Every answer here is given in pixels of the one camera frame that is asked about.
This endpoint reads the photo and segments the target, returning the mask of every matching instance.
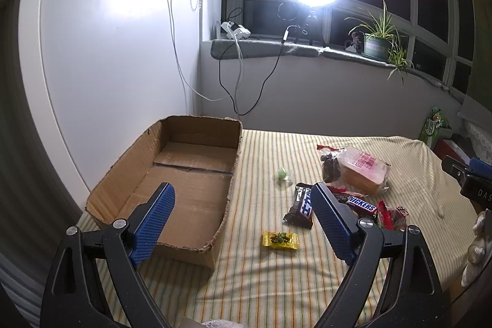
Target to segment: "windowsill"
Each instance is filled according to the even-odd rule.
[[[233,40],[219,39],[212,41],[210,54],[214,59],[230,60],[237,59],[237,50]],[[278,56],[280,52],[280,39],[257,40],[247,39],[240,40],[241,51],[244,59]],[[282,49],[283,56],[299,56],[299,57],[318,57],[324,56],[329,59],[345,60],[368,66],[379,67],[383,69],[393,69],[394,65],[386,63],[382,60],[371,59],[367,56],[347,52],[345,50],[337,50],[330,47],[309,46],[304,44],[293,44],[292,42],[284,43]],[[450,90],[441,80],[430,76],[416,69],[408,69],[407,72],[414,76],[420,77],[427,81],[430,85],[441,88],[448,92],[458,102],[463,103],[463,95],[457,90]]]

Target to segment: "potted plant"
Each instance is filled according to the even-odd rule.
[[[395,68],[392,69],[390,74],[388,75],[387,79],[390,79],[390,77],[393,75],[395,71],[398,71],[400,74],[400,78],[402,79],[402,87],[403,87],[403,74],[402,72],[405,72],[406,75],[408,75],[407,68],[413,68],[413,63],[412,61],[407,59],[407,50],[402,49],[402,45],[400,43],[400,38],[398,31],[396,31],[396,36],[393,39],[392,42],[392,47],[390,49],[389,57],[388,57],[388,63],[393,64]]]
[[[393,48],[393,43],[397,37],[397,29],[391,24],[393,15],[388,13],[386,2],[383,0],[383,14],[379,18],[375,18],[371,12],[367,11],[371,17],[371,24],[367,24],[363,20],[355,17],[347,17],[345,20],[353,19],[359,22],[353,29],[349,31],[352,34],[357,28],[365,28],[368,34],[365,34],[364,54],[367,56],[377,57],[379,59],[388,60],[390,50]]]

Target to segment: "green snack bag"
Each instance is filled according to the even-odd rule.
[[[449,132],[446,133],[449,133],[449,135],[444,135],[444,137],[449,137],[452,133],[450,129],[451,127],[449,126],[448,120],[442,114],[441,109],[432,108],[431,115],[427,118],[424,127],[422,128],[422,132],[420,132],[419,140],[432,149],[437,142],[438,136],[443,136],[439,135],[439,132],[441,131],[442,134],[442,130],[449,130]]]

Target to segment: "cardboard box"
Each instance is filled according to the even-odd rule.
[[[100,227],[128,218],[161,182],[176,205],[154,252],[215,268],[229,212],[242,125],[171,116],[147,129],[90,193],[85,209]]]

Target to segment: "green curtain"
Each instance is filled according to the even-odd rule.
[[[492,132],[492,0],[473,0],[475,45],[459,116]]]

